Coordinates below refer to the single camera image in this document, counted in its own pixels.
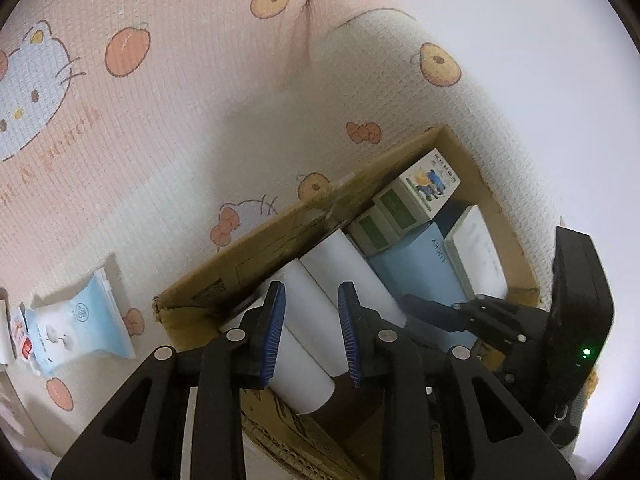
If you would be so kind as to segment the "pink cream cartoon blanket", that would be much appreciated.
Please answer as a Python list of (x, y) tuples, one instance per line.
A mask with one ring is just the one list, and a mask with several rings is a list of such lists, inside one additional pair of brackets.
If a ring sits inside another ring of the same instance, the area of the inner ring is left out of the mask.
[(472, 73), (429, 82), (440, 44), (409, 0), (18, 0), (1, 29), (1, 284), (70, 296), (103, 268), (138, 356), (152, 301), (262, 222), (447, 125), (513, 246), (510, 283), (550, 292), (555, 215)]

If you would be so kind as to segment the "white spiral notebook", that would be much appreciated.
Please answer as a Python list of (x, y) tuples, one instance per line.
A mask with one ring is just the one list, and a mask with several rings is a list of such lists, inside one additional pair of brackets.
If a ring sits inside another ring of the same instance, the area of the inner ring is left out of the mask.
[(479, 206), (463, 211), (444, 237), (444, 245), (465, 296), (506, 299), (506, 274)]

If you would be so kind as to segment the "light blue notebook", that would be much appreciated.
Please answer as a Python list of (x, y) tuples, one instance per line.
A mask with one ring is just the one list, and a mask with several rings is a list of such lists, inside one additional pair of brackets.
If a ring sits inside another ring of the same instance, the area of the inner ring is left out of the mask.
[(442, 244), (438, 225), (431, 223), (369, 258), (368, 263), (397, 302), (411, 294), (451, 307), (468, 298)]

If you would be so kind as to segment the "white paper tube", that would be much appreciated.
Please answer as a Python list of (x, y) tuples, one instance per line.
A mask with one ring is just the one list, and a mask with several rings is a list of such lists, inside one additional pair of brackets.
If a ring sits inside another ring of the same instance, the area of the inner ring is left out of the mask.
[(335, 391), (334, 379), (348, 372), (337, 308), (304, 266), (294, 260), (258, 287), (253, 309), (269, 285), (285, 288), (280, 349), (269, 388), (299, 415), (318, 411)]
[(405, 313), (342, 230), (334, 231), (299, 261), (334, 304), (338, 286), (353, 282), (363, 307), (398, 327), (406, 326)]

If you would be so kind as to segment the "blue white tissue pack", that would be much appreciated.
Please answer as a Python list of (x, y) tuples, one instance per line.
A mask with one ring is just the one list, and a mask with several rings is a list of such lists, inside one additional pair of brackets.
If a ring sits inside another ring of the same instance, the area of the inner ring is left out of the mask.
[(94, 352), (136, 356), (105, 271), (93, 272), (72, 299), (27, 308), (24, 317), (32, 354), (43, 375)]

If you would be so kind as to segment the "white red spout pouch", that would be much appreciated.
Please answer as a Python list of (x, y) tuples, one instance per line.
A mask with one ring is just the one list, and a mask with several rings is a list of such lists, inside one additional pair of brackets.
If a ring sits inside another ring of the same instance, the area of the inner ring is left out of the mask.
[(28, 361), (32, 355), (32, 340), (29, 337), (25, 308), (22, 304), (13, 306), (10, 310), (10, 334), (16, 355)]

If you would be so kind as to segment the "cartoon bear printed box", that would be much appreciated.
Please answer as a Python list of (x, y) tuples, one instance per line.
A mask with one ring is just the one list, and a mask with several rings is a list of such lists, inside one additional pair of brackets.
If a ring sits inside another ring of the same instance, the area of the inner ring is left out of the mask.
[(445, 157), (433, 148), (398, 179), (428, 211), (436, 211), (460, 185), (460, 178)]

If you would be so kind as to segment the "brown cardboard box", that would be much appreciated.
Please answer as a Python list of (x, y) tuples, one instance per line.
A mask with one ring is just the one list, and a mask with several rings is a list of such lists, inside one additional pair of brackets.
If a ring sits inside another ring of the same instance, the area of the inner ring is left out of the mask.
[[(180, 350), (205, 346), (222, 318), (277, 270), (298, 259), (331, 301), (337, 281), (352, 281), (360, 298), (390, 304), (382, 285), (342, 229), (372, 196), (431, 150), (439, 150), (461, 179), (454, 197), (480, 206), (506, 274), (508, 299), (536, 307), (540, 288), (508, 216), (486, 183), (480, 160), (448, 126), (434, 126), (388, 148), (358, 171), (301, 200), (221, 249), (153, 300), (154, 316)], [(280, 396), (245, 390), (240, 395), (244, 434), (295, 479), (364, 479), (367, 473), (308, 415), (297, 415)]]

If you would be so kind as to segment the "white green small box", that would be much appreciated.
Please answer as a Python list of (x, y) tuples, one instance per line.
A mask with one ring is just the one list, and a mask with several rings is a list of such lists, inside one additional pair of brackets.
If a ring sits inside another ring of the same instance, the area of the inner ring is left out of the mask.
[(416, 194), (395, 179), (373, 196), (373, 203), (400, 236), (431, 221)]

